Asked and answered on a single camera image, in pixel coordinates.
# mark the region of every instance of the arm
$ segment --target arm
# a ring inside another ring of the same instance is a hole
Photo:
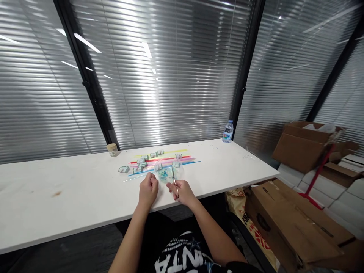
[[[135,273],[137,271],[145,222],[157,194],[158,180],[154,174],[148,173],[140,183],[139,203],[109,273]]]
[[[189,207],[195,215],[213,260],[223,266],[233,261],[247,263],[238,247],[194,196],[188,182],[178,180],[176,184],[179,189],[179,201]],[[167,183],[167,187],[173,192],[174,200],[176,200],[176,187],[171,183]]]

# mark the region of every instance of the small jar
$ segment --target small jar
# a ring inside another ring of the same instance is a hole
[[[115,143],[106,145],[106,149],[109,151],[111,157],[115,157],[118,155],[118,147]]]

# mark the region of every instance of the hand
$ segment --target hand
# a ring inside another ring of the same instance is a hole
[[[179,198],[178,201],[187,207],[191,207],[195,201],[198,201],[196,196],[193,194],[190,185],[185,180],[176,180],[176,185],[178,187]],[[167,183],[167,188],[169,192],[173,192],[173,199],[177,200],[177,189],[174,184]]]
[[[157,198],[159,181],[153,173],[147,173],[147,176],[139,185],[139,205],[150,210]]]

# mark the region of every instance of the open cardboard box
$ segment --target open cardboard box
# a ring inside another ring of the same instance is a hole
[[[313,170],[325,154],[327,144],[336,140],[344,129],[336,126],[336,131],[329,134],[304,129],[308,124],[313,124],[315,129],[323,126],[306,121],[286,124],[272,158],[302,173]]]
[[[246,213],[288,273],[354,268],[352,259],[341,257],[355,237],[283,182],[275,179],[246,194]]]
[[[341,158],[354,154],[358,149],[359,144],[352,141],[335,143],[334,151],[330,155],[329,162],[324,165],[321,175],[346,188],[350,187],[355,180],[362,177],[362,173],[357,173],[337,164]]]

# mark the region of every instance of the person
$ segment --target person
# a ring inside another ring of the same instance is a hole
[[[179,198],[176,186],[166,185],[173,192],[174,200],[193,212],[199,228],[190,220],[174,222],[159,212],[149,214],[159,183],[154,174],[148,173],[140,183],[139,202],[133,217],[116,224],[124,238],[109,273],[260,272],[247,263],[231,238],[195,197],[187,181],[176,181]]]

